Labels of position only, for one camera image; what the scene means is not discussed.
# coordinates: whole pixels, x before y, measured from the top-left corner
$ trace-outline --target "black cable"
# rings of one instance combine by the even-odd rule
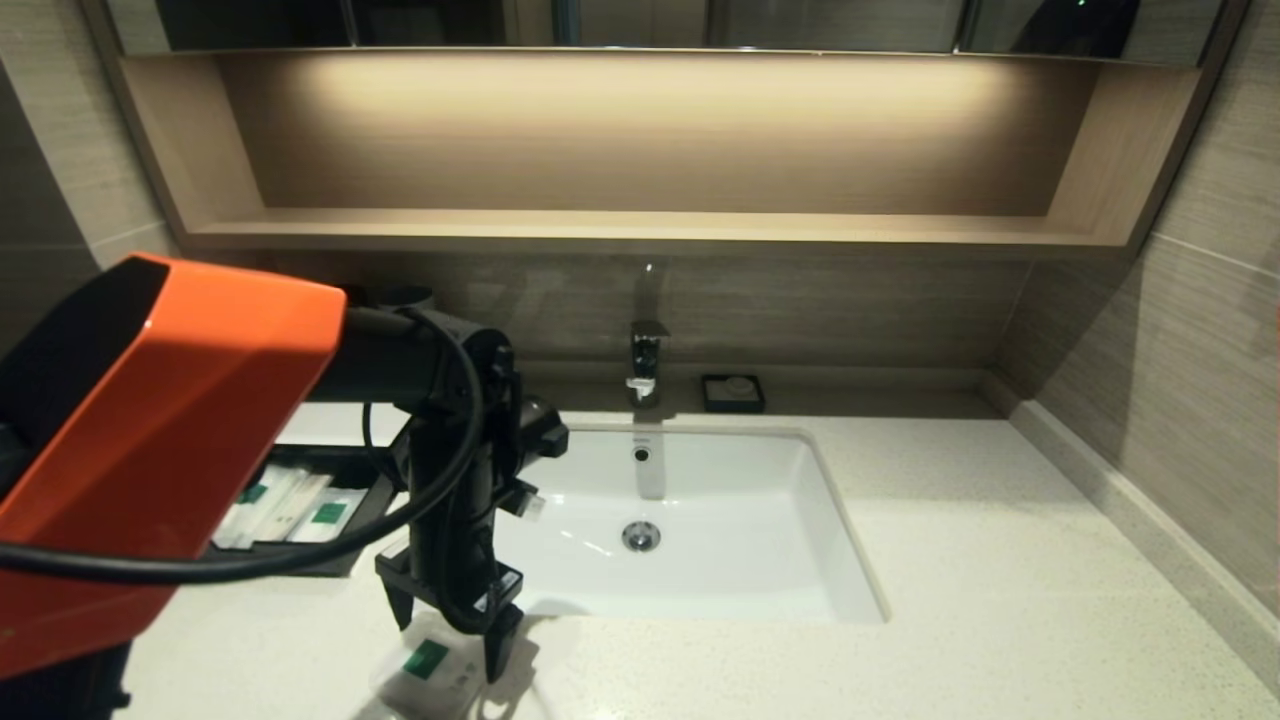
[[[422,516],[457,487],[458,479],[471,462],[471,456],[480,446],[480,436],[484,430],[484,388],[480,384],[480,377],[476,374],[471,357],[457,338],[442,329],[426,315],[417,313],[412,318],[436,336],[444,338],[457,356],[458,364],[462,366],[467,379],[470,415],[467,416],[467,427],[463,432],[462,442],[453,456],[449,457],[439,478],[399,510],[384,515],[367,525],[355,528],[337,539],[265,557],[246,557],[239,560],[152,560],[0,543],[0,570],[18,570],[76,580],[138,585],[210,584],[248,580],[300,570],[342,557],[369,543],[378,542],[404,524]]]

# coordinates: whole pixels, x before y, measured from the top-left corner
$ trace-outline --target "countertop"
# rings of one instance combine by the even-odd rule
[[[872,404],[890,407],[883,401]],[[1248,667],[1043,456],[973,396],[874,416],[680,414],[669,430],[808,434],[888,612],[883,625],[548,618],[474,714],[548,720],[1262,719]],[[566,413],[571,428],[630,427]],[[375,414],[389,442],[403,416]],[[358,442],[306,405],[287,442]],[[348,579],[180,589],[134,643],[118,717],[393,717],[370,676],[398,633],[366,551]]]

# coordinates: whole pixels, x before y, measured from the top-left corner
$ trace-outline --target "green label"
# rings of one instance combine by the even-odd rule
[[[239,498],[236,500],[236,505],[253,505],[259,500],[262,500],[264,495],[266,495],[266,486],[247,487]]]
[[[435,673],[435,669],[439,667],[448,653],[449,648],[443,644],[422,641],[422,644],[417,646],[413,655],[408,656],[408,660],[404,661],[404,671],[425,680],[431,676],[431,673]]]
[[[311,516],[312,523],[324,523],[325,525],[337,525],[338,520],[342,519],[342,511],[347,506],[340,502],[325,502],[316,510],[316,514]]]

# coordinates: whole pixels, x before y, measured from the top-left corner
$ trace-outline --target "backsplash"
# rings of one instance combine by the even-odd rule
[[[324,282],[430,286],[442,310],[503,329],[522,359],[621,361],[631,320],[655,316],[672,333],[664,356],[675,361],[895,368],[986,365],[1029,269],[989,260],[385,252],[280,252],[266,263]]]

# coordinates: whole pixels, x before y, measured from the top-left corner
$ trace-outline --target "mirror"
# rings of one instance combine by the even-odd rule
[[[964,0],[349,0],[357,45],[950,53]]]
[[[106,0],[125,55],[347,47],[343,0]]]
[[[1220,0],[977,0],[960,50],[1197,65]]]

